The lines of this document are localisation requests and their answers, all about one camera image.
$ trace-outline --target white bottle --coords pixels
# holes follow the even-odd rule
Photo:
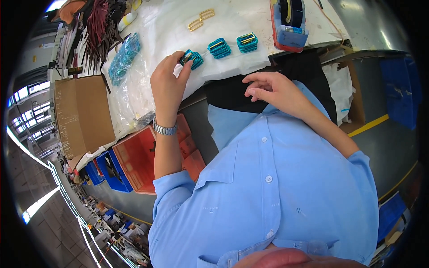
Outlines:
[[[118,24],[118,31],[122,31],[126,26],[128,26],[134,19],[137,17],[137,12],[130,12],[125,15]]]

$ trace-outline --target yellow floor line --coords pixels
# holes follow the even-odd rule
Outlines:
[[[146,223],[146,224],[152,225],[152,223],[148,223],[147,221],[144,221],[144,220],[141,220],[141,219],[137,219],[136,217],[133,217],[133,216],[131,216],[131,215],[128,215],[127,213],[122,212],[122,211],[120,211],[119,209],[112,207],[111,205],[109,205],[109,204],[107,204],[106,202],[104,202],[104,201],[102,201],[102,200],[98,199],[98,198],[97,198],[97,197],[95,197],[95,196],[93,196],[93,197],[94,197],[95,199],[99,200],[100,202],[103,202],[106,206],[108,206],[108,207],[110,207],[110,208],[113,208],[113,209],[114,209],[114,210],[116,210],[117,212],[121,212],[123,215],[126,215],[126,216],[128,216],[128,217],[130,217],[130,218],[133,218],[133,219],[135,219],[135,220],[138,220],[138,221],[140,221],[140,222],[142,222],[142,223]]]
[[[348,135],[349,135],[349,137],[353,137],[359,133],[364,132],[365,130],[369,130],[370,128],[375,127],[376,125],[386,121],[387,119],[389,119],[389,115],[385,114],[382,117],[377,118],[374,121],[367,123],[363,127],[356,129],[355,131],[349,133]]]
[[[396,187],[398,187],[400,184],[401,184],[401,182],[403,182],[404,180],[405,180],[405,178],[411,173],[411,171],[414,169],[414,167],[417,165],[417,162],[418,161],[416,161],[415,163],[414,163],[414,165],[413,165],[413,167],[407,172],[407,174],[405,174],[405,176],[395,185],[395,186],[393,186],[393,188],[392,189],[390,189],[385,195],[383,195],[382,197],[380,197],[378,200],[380,201],[380,200],[382,200],[383,198],[385,198],[388,194],[390,194],[393,190],[395,190],[396,189]]]

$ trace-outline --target metal watch band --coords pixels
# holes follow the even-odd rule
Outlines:
[[[171,136],[176,133],[177,130],[177,123],[174,125],[174,127],[163,127],[157,124],[157,117],[154,117],[154,130],[158,132],[161,135],[165,136]]]

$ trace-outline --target gray floor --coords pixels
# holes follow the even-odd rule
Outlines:
[[[153,222],[152,211],[156,195],[143,195],[135,193],[121,193],[110,188],[107,181],[100,185],[84,185],[87,194],[95,196],[106,204],[127,213],[137,219]]]
[[[360,81],[366,122],[387,113],[378,58],[353,60]],[[192,137],[204,162],[209,163],[218,149],[211,138],[213,128],[207,120],[205,99],[180,111],[186,117]],[[416,133],[391,119],[353,137],[359,148],[370,157],[377,193],[381,197],[392,189],[417,160]],[[121,193],[110,189],[107,182],[85,186],[88,194],[138,219],[152,222],[156,196]]]

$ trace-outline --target right hand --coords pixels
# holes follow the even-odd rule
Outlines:
[[[174,127],[176,124],[177,110],[182,102],[186,82],[191,72],[192,60],[183,66],[178,77],[173,74],[174,68],[184,54],[183,51],[176,51],[165,57],[150,79],[157,124],[163,127]]]
[[[244,95],[252,96],[252,102],[264,100],[277,109],[296,118],[303,119],[305,113],[313,110],[313,104],[286,76],[279,72],[255,72],[243,78],[250,84]]]

